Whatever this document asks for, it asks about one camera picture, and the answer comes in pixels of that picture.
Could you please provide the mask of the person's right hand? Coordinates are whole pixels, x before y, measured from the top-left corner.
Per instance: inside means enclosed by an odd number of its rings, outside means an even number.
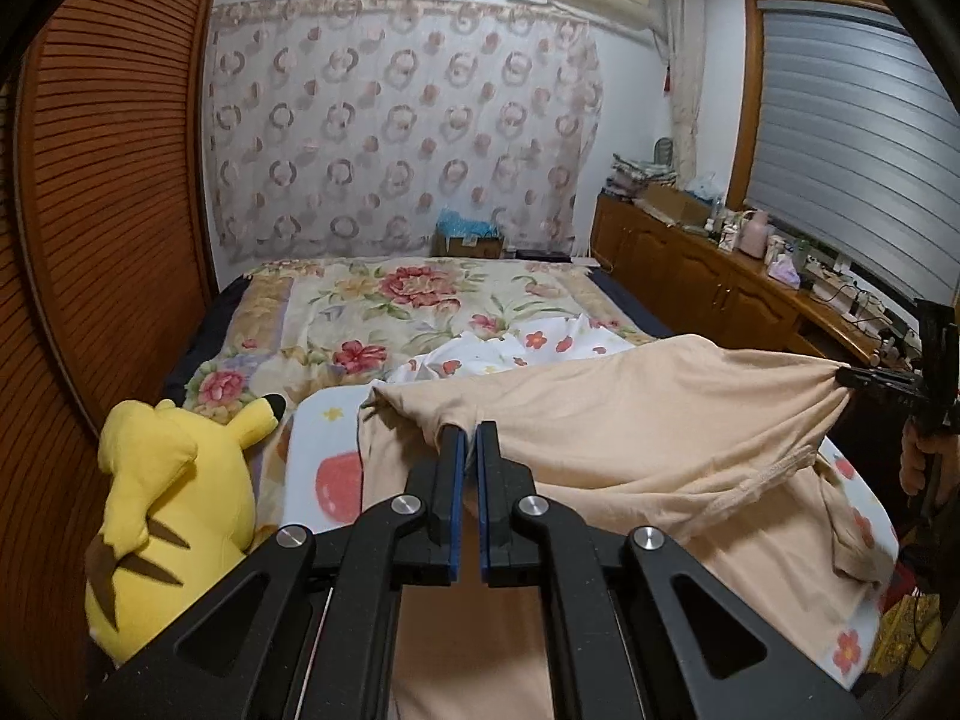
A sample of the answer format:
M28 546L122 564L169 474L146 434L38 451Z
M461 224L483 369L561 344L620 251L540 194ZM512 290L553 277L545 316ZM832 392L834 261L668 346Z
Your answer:
M900 484L908 496L926 489L928 460L940 461L939 488L935 504L946 504L958 486L958 437L921 434L914 419L908 419L901 434Z

